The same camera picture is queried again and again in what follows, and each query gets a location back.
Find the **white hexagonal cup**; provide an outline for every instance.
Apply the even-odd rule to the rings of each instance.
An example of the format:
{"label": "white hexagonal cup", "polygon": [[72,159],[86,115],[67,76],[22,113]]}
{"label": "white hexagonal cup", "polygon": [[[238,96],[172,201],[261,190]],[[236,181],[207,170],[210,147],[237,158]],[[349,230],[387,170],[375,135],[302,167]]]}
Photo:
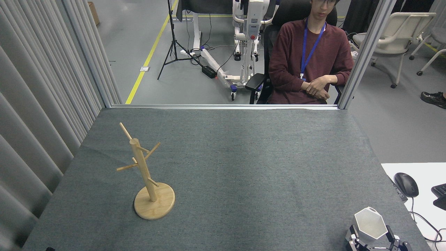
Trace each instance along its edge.
{"label": "white hexagonal cup", "polygon": [[359,239],[366,244],[376,241],[387,233],[383,217],[371,207],[366,207],[355,213],[353,221],[359,231]]}

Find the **black office chair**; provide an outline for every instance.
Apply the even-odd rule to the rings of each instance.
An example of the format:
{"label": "black office chair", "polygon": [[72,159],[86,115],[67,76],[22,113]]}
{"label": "black office chair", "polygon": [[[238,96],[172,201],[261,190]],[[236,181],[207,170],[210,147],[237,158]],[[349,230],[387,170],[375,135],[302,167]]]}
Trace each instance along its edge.
{"label": "black office chair", "polygon": [[[265,73],[256,73],[246,83],[245,88],[251,91],[251,97],[249,99],[250,104],[254,104],[255,99],[258,98],[257,104],[266,104],[269,96],[273,91],[271,85],[271,79],[269,78],[269,58],[273,52],[273,46],[276,42],[277,34],[284,23],[296,20],[302,20],[309,16],[311,11],[310,0],[281,0],[276,15],[273,18],[272,24],[266,27],[264,31],[264,60],[265,60]],[[336,26],[338,22],[338,13],[336,7],[327,16],[327,23]],[[262,91],[259,97],[256,97],[256,92],[260,90],[260,86],[263,84]],[[341,97],[343,87],[335,86],[338,91],[336,101],[337,104]]]}

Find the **black shoe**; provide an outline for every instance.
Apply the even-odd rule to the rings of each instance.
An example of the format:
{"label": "black shoe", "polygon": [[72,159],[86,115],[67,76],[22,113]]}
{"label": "black shoe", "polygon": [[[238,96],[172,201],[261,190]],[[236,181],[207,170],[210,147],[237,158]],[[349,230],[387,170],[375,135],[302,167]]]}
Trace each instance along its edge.
{"label": "black shoe", "polygon": [[446,109],[446,99],[444,98],[442,92],[437,92],[437,93],[422,92],[420,98],[426,103],[433,104],[443,109]]}

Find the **white robotic frame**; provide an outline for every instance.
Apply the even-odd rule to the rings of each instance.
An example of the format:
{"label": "white robotic frame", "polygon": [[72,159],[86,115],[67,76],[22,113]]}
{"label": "white robotic frame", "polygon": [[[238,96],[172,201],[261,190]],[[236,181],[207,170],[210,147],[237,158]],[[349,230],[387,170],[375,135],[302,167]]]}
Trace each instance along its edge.
{"label": "white robotic frame", "polygon": [[[234,25],[234,60],[241,61],[243,56],[243,64],[240,68],[240,75],[229,75],[223,71],[221,66],[214,60],[209,52],[201,48],[201,56],[204,57],[209,66],[217,72],[218,79],[231,89],[231,100],[235,99],[237,88],[244,87],[248,80],[255,74],[255,62],[258,61],[257,47],[260,42],[260,27],[269,24],[276,14],[279,5],[275,6],[274,14],[269,20],[262,20],[268,10],[270,0],[249,0],[248,14],[244,16],[243,5],[241,0],[232,1],[232,24]],[[198,24],[195,28],[195,43],[198,35],[198,44],[200,32]]]}

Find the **maroon sweater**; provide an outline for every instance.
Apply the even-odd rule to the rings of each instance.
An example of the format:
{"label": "maroon sweater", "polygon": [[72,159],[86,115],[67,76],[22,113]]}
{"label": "maroon sweater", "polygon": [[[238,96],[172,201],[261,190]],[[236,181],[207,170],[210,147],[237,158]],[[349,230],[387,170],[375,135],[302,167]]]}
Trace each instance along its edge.
{"label": "maroon sweater", "polygon": [[[273,53],[269,61],[269,76],[273,93],[270,104],[326,104],[301,90],[300,79],[305,21],[288,22],[277,35]],[[319,34],[307,32],[305,60],[310,54]],[[323,76],[336,75],[338,82],[333,85],[345,85],[353,67],[350,45],[345,32],[335,26],[326,25],[316,49],[305,68],[306,82]]]}

